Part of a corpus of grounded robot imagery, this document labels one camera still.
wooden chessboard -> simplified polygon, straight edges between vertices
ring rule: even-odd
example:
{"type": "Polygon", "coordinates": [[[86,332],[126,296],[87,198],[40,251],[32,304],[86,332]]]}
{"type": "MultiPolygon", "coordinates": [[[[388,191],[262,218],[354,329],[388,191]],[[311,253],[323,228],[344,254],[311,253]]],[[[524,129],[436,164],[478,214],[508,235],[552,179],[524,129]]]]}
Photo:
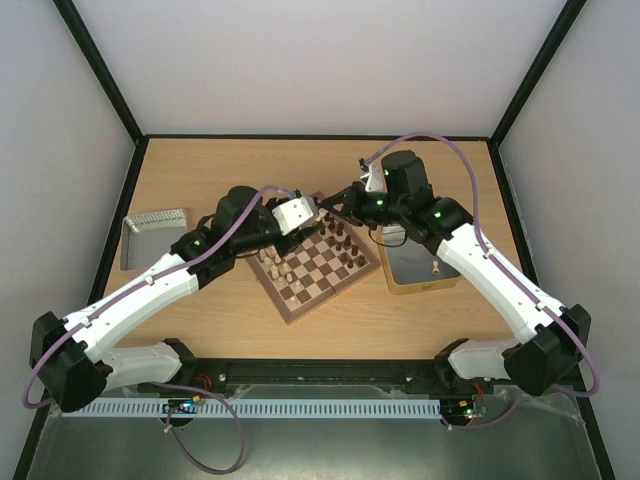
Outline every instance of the wooden chessboard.
{"type": "Polygon", "coordinates": [[[282,259],[276,258],[273,247],[247,259],[287,324],[295,322],[380,267],[377,257],[349,224],[338,219],[323,219],[322,222],[323,230],[314,233],[282,259]],[[345,247],[343,242],[347,236],[351,245],[345,247]],[[274,266],[277,269],[275,279],[275,272],[272,271],[274,266]]]}

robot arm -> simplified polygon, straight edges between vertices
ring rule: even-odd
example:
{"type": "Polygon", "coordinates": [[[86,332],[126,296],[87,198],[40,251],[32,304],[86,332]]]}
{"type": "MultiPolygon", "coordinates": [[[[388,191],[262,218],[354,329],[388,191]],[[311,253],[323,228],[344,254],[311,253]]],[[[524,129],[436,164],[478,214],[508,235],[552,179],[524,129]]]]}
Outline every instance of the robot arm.
{"type": "Polygon", "coordinates": [[[527,393],[540,395],[578,363],[576,345],[544,310],[560,317],[584,344],[591,319],[580,305],[566,309],[530,282],[484,236],[486,247],[482,248],[472,215],[455,200],[433,195],[424,164],[412,151],[384,157],[384,173],[372,165],[360,164],[366,184],[355,182],[325,199],[320,207],[370,229],[399,224],[409,239],[464,275],[500,312],[514,335],[501,342],[459,339],[446,347],[436,359],[446,360],[436,362],[436,373],[445,386],[452,387],[461,378],[510,378],[527,393]],[[375,191],[382,178],[386,193],[375,191]],[[491,256],[535,292],[540,302],[533,303],[491,256]]]}
{"type": "Polygon", "coordinates": [[[236,256],[273,245],[281,256],[297,247],[317,227],[317,208],[299,193],[292,199],[256,203],[214,251],[257,195],[255,189],[234,187],[218,203],[215,215],[204,217],[183,235],[157,263],[102,300],[62,319],[48,312],[34,322],[31,366],[50,346],[78,329],[38,371],[62,411],[75,411],[104,390],[142,382],[166,382],[182,372],[187,383],[193,355],[177,339],[152,347],[116,349],[114,345],[145,320],[178,299],[204,288],[234,267],[236,256]]]}

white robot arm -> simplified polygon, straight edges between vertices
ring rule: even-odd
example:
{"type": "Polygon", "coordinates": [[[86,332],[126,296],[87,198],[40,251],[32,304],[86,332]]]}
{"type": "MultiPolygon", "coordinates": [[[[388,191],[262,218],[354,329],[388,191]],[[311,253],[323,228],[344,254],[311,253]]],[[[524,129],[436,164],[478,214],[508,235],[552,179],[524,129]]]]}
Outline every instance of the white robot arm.
{"type": "Polygon", "coordinates": [[[34,322],[31,365],[62,411],[78,410],[111,388],[166,382],[179,375],[195,357],[177,339],[151,347],[113,347],[166,306],[231,270],[237,255],[273,245],[284,256],[318,228],[310,226],[318,216],[311,198],[298,193],[266,206],[251,205],[258,193],[234,187],[214,216],[205,217],[136,279],[62,319],[48,312],[34,322]],[[51,345],[71,332],[55,355],[46,358],[51,345]]]}

black frame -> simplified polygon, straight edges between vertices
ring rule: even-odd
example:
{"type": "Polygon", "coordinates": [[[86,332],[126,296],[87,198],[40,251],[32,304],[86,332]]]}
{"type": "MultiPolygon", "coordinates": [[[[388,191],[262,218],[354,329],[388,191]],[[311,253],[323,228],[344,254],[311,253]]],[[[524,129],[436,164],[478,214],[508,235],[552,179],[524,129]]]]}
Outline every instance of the black frame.
{"type": "MultiPolygon", "coordinates": [[[[78,47],[91,66],[98,81],[102,85],[105,94],[111,101],[116,113],[120,117],[123,125],[127,129],[131,139],[135,143],[135,151],[131,159],[131,164],[127,172],[125,183],[118,201],[116,211],[111,222],[109,234],[105,247],[100,258],[98,270],[93,282],[88,303],[99,300],[106,288],[110,275],[111,265],[115,258],[116,249],[120,240],[122,220],[126,215],[133,193],[146,149],[150,139],[153,138],[218,138],[218,139],[279,139],[279,140],[392,140],[394,135],[145,135],[129,110],[127,103],[120,93],[120,90],[109,72],[97,46],[93,42],[91,35],[85,26],[78,10],[72,0],[52,0],[58,8],[60,15],[67,24],[71,34],[75,38],[78,47]]],[[[562,40],[569,32],[586,0],[567,0],[564,8],[558,16],[555,24],[545,39],[542,47],[531,64],[527,74],[523,78],[513,99],[509,103],[502,119],[500,120],[493,135],[488,137],[448,137],[454,141],[482,141],[487,144],[493,168],[498,180],[498,186],[505,205],[507,218],[513,239],[518,252],[523,273],[534,283],[538,283],[535,268],[533,265],[531,252],[524,235],[524,230],[516,209],[513,193],[508,182],[504,169],[504,163],[500,157],[499,147],[508,131],[515,122],[518,114],[524,107],[527,99],[533,92],[538,81],[542,77],[545,69],[551,62],[555,52],[560,47],[562,40]]],[[[452,394],[442,389],[437,382],[433,372],[433,360],[406,360],[406,361],[316,361],[316,360],[243,360],[243,359],[200,359],[199,364],[207,371],[216,374],[224,373],[227,377],[226,384],[234,381],[239,383],[279,383],[283,380],[306,377],[313,378],[307,383],[330,383],[336,377],[341,383],[351,381],[354,384],[362,384],[363,379],[373,378],[372,385],[396,385],[403,386],[408,393],[428,393],[434,398],[456,399],[468,397],[466,389],[452,394]]],[[[584,381],[578,368],[565,377],[565,383],[584,389],[584,381]]],[[[577,399],[582,417],[585,420],[587,433],[591,441],[594,455],[602,478],[615,478],[598,424],[588,398],[577,399]]],[[[22,455],[19,459],[14,480],[27,478],[31,462],[35,454],[36,447],[47,418],[48,408],[42,408],[36,412],[33,424],[29,430],[22,455]]]]}

chess square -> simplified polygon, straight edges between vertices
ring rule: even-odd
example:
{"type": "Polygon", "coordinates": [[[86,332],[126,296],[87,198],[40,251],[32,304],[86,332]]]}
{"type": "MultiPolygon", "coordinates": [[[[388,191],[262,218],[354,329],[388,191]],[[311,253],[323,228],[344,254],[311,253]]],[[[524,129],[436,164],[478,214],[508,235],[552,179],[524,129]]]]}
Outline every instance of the chess square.
{"type": "Polygon", "coordinates": [[[315,270],[313,270],[309,275],[311,276],[311,278],[313,278],[314,282],[317,282],[321,278],[324,278],[324,275],[322,274],[322,272],[320,270],[318,270],[317,268],[315,270]]]}
{"type": "Polygon", "coordinates": [[[329,275],[327,275],[327,281],[335,287],[338,283],[340,283],[340,277],[336,275],[336,272],[331,272],[329,275]]]}
{"type": "Polygon", "coordinates": [[[315,298],[322,293],[322,290],[320,290],[320,287],[318,287],[318,285],[314,283],[313,285],[309,285],[309,288],[307,288],[307,292],[309,292],[311,298],[315,298]]]}
{"type": "Polygon", "coordinates": [[[296,297],[298,297],[298,300],[300,300],[300,303],[304,303],[311,300],[311,295],[309,295],[309,292],[307,292],[306,290],[302,290],[300,293],[296,294],[296,297]]]}
{"type": "Polygon", "coordinates": [[[280,290],[280,295],[282,295],[282,298],[284,298],[285,300],[289,300],[291,297],[293,297],[293,290],[291,289],[291,287],[286,286],[285,288],[280,290]]]}
{"type": "Polygon", "coordinates": [[[300,260],[298,260],[298,257],[291,257],[289,260],[287,260],[287,263],[289,264],[289,266],[291,267],[291,270],[293,270],[294,268],[299,267],[300,265],[302,265],[302,263],[300,262],[300,260]]]}
{"type": "Polygon", "coordinates": [[[298,260],[300,260],[300,263],[306,263],[309,260],[311,260],[311,257],[309,256],[309,254],[307,252],[301,252],[298,255],[298,260]]]}
{"type": "Polygon", "coordinates": [[[311,275],[304,275],[303,277],[300,277],[300,281],[305,287],[308,287],[313,283],[313,278],[311,278],[311,275]]]}
{"type": "Polygon", "coordinates": [[[321,266],[321,265],[324,265],[325,263],[327,263],[327,261],[324,259],[324,257],[322,255],[318,255],[317,257],[313,257],[313,262],[317,266],[321,266]]]}
{"type": "Polygon", "coordinates": [[[313,243],[314,245],[317,245],[318,243],[322,242],[322,235],[320,235],[319,233],[314,233],[309,237],[309,240],[311,240],[311,243],[313,243]]]}
{"type": "Polygon", "coordinates": [[[293,269],[293,273],[296,274],[296,277],[302,278],[307,274],[307,269],[304,268],[304,265],[300,265],[299,267],[293,269]]]}
{"type": "Polygon", "coordinates": [[[327,242],[320,242],[316,244],[316,248],[318,249],[318,252],[323,253],[329,250],[329,245],[327,245],[327,242]]]}
{"type": "Polygon", "coordinates": [[[321,278],[320,280],[318,280],[316,282],[316,285],[318,286],[318,288],[320,290],[322,290],[323,292],[329,288],[331,286],[331,284],[329,283],[329,281],[326,278],[321,278]]]}
{"type": "Polygon", "coordinates": [[[331,260],[329,260],[329,266],[335,271],[337,269],[339,269],[342,266],[342,262],[340,261],[340,259],[338,257],[332,258],[331,260]]]}
{"type": "Polygon", "coordinates": [[[320,266],[320,271],[322,272],[322,274],[326,277],[327,275],[329,275],[331,272],[333,272],[333,268],[331,268],[329,266],[328,263],[325,263],[324,265],[320,266]]]}
{"type": "Polygon", "coordinates": [[[336,270],[336,275],[338,275],[338,278],[340,278],[340,280],[342,280],[345,277],[349,276],[349,272],[347,272],[346,268],[340,267],[339,269],[336,270]]]}
{"type": "Polygon", "coordinates": [[[287,282],[287,280],[284,277],[278,277],[278,280],[273,282],[273,284],[276,286],[276,288],[278,290],[282,290],[284,288],[287,288],[287,286],[289,285],[289,283],[287,282]]]}

